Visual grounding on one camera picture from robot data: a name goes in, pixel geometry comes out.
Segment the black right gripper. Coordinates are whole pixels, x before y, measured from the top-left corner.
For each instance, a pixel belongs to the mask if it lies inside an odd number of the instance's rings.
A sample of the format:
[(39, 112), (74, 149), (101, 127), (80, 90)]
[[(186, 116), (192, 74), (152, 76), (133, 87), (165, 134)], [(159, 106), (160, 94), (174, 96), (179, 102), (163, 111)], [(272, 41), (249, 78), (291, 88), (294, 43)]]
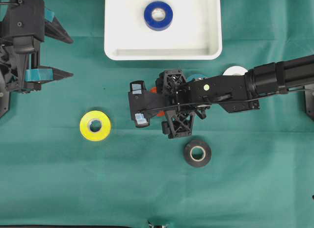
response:
[[(62, 27), (55, 13), (45, 7), (45, 35), (72, 44), (74, 41)], [(4, 67), (2, 77), (8, 92), (30, 93), (40, 91), (41, 84), (72, 77), (73, 74), (53, 67), (32, 69), (32, 56), (35, 65), (39, 64), (40, 41), (34, 36), (14, 37), (11, 41), (1, 39), (0, 64)]]

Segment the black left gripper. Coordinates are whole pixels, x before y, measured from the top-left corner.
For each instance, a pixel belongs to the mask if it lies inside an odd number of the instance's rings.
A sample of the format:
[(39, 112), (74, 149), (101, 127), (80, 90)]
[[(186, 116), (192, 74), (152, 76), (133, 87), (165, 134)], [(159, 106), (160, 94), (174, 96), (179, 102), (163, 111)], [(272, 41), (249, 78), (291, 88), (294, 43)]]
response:
[(166, 121), (161, 123), (163, 134), (170, 139), (192, 134), (195, 113), (191, 106), (186, 105), (189, 102), (187, 90), (181, 87), (186, 83), (181, 70), (166, 70), (156, 80), (157, 93), (166, 97), (167, 105), (174, 106), (174, 109), (165, 110)]

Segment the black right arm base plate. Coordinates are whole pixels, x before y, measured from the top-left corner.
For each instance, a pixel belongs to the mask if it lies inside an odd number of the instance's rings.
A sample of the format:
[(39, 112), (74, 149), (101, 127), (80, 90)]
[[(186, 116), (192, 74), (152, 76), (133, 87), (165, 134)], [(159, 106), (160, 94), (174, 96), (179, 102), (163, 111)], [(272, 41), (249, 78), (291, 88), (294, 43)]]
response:
[(0, 118), (5, 115), (10, 106), (10, 93), (7, 91), (0, 92)]

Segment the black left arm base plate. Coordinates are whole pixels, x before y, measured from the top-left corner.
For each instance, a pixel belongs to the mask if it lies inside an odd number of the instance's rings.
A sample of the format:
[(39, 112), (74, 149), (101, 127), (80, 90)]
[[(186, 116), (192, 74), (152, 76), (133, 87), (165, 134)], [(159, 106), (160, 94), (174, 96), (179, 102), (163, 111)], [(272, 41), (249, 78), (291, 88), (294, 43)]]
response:
[(305, 112), (311, 120), (314, 121), (314, 85), (305, 85)]

